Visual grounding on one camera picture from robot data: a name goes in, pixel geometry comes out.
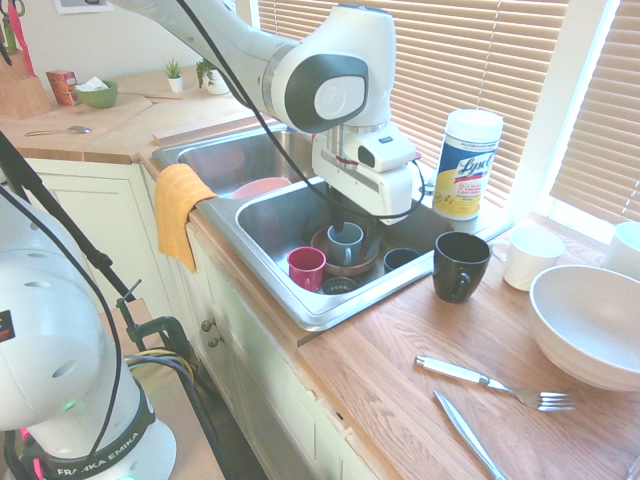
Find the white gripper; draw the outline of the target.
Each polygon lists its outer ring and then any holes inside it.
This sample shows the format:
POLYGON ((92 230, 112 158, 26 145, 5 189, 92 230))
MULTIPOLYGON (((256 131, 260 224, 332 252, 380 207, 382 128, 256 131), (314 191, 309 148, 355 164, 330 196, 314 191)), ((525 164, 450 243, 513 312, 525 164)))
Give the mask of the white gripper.
MULTIPOLYGON (((408 163, 416 147, 402 132, 347 132, 341 150, 330 149, 328 134, 312 139, 312 168, 316 175, 367 213, 386 224, 408 215, 412 206, 413 177, 408 163)), ((346 223, 343 198, 332 203, 332 226, 342 233, 346 223)), ((375 218, 366 223, 364 255, 376 256, 383 238, 383 224, 375 218)))

